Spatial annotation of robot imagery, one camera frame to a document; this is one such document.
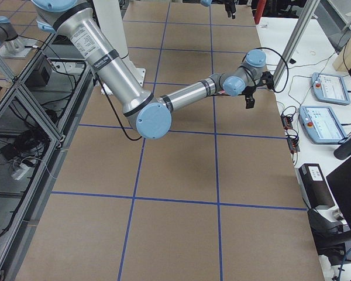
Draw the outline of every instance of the black box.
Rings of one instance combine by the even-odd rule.
[[[40,87],[48,84],[52,73],[52,66],[45,56],[42,56],[34,67],[34,70],[26,80],[25,85],[28,87]]]
[[[0,148],[0,153],[7,161],[12,160],[16,156],[19,156],[18,150],[11,143]]]
[[[298,171],[311,208],[327,210],[335,206],[319,164],[303,164]]]

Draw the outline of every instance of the computer monitor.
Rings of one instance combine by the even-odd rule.
[[[351,229],[351,157],[327,175],[326,181]]]

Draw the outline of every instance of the black cylinder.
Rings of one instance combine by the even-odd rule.
[[[339,160],[345,160],[351,155],[351,137],[334,150],[334,156]]]

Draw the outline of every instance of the white pillar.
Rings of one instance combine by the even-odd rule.
[[[137,81],[143,85],[146,70],[144,68],[136,68],[128,56],[128,45],[123,30],[118,0],[93,0],[93,2],[101,31],[117,50],[120,57],[126,56],[123,61]]]

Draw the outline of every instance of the robot label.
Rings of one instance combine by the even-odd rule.
[[[100,46],[96,40],[89,34],[86,28],[81,28],[70,38],[74,46],[87,59],[92,52],[99,50]]]

